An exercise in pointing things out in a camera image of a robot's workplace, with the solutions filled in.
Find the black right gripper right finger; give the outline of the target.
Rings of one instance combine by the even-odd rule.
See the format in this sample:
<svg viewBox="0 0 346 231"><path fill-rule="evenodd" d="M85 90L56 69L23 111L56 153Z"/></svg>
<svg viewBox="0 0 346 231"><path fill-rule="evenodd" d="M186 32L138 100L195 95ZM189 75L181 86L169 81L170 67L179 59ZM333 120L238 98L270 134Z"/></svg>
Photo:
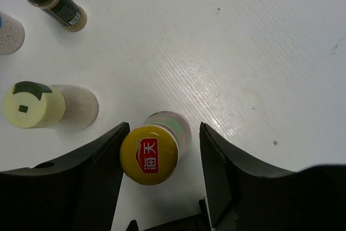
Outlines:
<svg viewBox="0 0 346 231"><path fill-rule="evenodd" d="M206 123L199 139L213 229L345 230L344 165L282 169L231 144Z"/></svg>

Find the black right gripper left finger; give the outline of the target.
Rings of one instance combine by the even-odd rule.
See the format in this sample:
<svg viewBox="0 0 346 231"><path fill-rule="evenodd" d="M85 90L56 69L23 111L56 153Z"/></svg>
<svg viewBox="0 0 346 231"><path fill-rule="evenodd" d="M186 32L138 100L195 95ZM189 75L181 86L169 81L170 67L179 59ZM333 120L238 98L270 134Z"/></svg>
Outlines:
<svg viewBox="0 0 346 231"><path fill-rule="evenodd" d="M110 230L129 130L123 122L65 155L1 172L1 230Z"/></svg>

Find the yellow-capped red sauce bottle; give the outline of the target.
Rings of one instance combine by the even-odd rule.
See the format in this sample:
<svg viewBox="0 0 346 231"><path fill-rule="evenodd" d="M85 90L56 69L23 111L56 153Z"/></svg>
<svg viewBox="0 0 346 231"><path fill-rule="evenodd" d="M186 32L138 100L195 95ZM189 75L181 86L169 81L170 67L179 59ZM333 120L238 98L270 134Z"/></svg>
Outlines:
<svg viewBox="0 0 346 231"><path fill-rule="evenodd" d="M160 184L173 174L191 141L185 117L172 111L156 112L123 140L121 167L125 175L141 185Z"/></svg>

